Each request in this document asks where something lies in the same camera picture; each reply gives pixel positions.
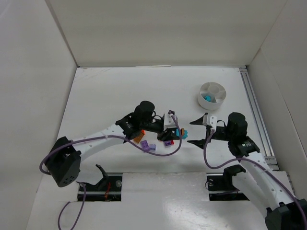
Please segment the teal and brown lego stack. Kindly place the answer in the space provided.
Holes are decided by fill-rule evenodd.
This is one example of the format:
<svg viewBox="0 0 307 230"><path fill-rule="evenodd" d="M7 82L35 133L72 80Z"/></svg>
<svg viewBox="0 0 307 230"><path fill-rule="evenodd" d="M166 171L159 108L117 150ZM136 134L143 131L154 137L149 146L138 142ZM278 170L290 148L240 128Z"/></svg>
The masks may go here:
<svg viewBox="0 0 307 230"><path fill-rule="evenodd" d="M188 131L185 129L181 129L181 130L176 130L176 136L179 138L181 137L182 139L186 139L188 137Z"/></svg>

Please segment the teal lego brick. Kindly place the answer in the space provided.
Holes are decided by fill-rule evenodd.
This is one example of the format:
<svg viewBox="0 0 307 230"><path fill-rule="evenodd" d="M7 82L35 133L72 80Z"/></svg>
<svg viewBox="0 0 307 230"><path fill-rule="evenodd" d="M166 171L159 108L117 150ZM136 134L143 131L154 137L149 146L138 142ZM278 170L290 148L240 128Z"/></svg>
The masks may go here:
<svg viewBox="0 0 307 230"><path fill-rule="evenodd" d="M205 99L206 101L209 101L209 102L212 101L212 98L211 98L211 96L209 96L209 95L204 96L204 99Z"/></svg>

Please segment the brown lego brick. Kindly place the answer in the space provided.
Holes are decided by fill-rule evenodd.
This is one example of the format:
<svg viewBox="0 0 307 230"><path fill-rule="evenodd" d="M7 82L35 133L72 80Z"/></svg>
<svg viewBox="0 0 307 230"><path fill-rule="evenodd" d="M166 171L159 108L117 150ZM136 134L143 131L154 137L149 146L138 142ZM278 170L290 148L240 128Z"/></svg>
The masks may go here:
<svg viewBox="0 0 307 230"><path fill-rule="evenodd" d="M143 133L141 133L139 136L137 136L136 138L133 139L133 141L137 144L139 144L141 142L141 140L143 139L144 135Z"/></svg>

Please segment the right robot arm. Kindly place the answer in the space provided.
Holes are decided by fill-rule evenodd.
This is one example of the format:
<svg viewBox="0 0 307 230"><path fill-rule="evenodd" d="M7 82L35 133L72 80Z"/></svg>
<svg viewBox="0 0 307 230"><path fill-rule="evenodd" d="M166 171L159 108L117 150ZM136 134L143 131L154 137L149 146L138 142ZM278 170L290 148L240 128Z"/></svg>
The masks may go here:
<svg viewBox="0 0 307 230"><path fill-rule="evenodd" d="M232 112L224 126L218 126L217 117L205 113L191 125L206 127L206 136L191 143L203 149L206 166L212 170L223 168L224 182L242 192L264 217L269 230L305 230L307 228L307 202L298 199L273 175L263 154L248 137L248 123L243 114ZM207 147L211 140L228 143L234 156L220 165L210 165Z"/></svg>

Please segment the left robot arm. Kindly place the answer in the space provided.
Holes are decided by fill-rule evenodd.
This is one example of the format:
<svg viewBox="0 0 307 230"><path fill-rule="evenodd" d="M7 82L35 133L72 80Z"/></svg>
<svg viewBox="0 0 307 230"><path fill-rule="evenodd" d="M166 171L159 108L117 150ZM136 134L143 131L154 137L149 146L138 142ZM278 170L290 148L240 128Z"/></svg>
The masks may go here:
<svg viewBox="0 0 307 230"><path fill-rule="evenodd" d="M52 176L58 187L66 187L77 180L82 161L112 146L128 142L143 152L158 156L158 153L151 152L149 148L133 143L133 139L142 131L156 133L159 141L181 142L183 139L174 111L158 116L152 102L142 101L133 112L89 137L80 140L59 138L41 161L39 169L43 174Z"/></svg>

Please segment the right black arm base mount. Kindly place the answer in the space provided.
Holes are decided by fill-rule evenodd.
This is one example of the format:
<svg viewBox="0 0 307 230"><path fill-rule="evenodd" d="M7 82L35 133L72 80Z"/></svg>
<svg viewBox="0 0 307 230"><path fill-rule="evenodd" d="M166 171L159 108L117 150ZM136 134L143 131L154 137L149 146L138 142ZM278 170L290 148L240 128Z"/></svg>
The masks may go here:
<svg viewBox="0 0 307 230"><path fill-rule="evenodd" d="M209 201L248 201L248 198L233 186L232 179L246 170L240 165L224 169L223 173L207 173L205 188L209 192Z"/></svg>

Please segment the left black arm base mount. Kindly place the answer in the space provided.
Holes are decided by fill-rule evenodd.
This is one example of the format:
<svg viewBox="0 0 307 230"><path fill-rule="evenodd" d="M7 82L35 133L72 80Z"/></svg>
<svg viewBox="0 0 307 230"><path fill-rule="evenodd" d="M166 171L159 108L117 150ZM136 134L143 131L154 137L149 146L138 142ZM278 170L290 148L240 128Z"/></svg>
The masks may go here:
<svg viewBox="0 0 307 230"><path fill-rule="evenodd" d="M100 170L102 177L95 183L84 183L84 188L80 185L77 201L82 201L85 195L85 201L88 202L119 202L121 201L122 173L107 173L100 165L96 165Z"/></svg>

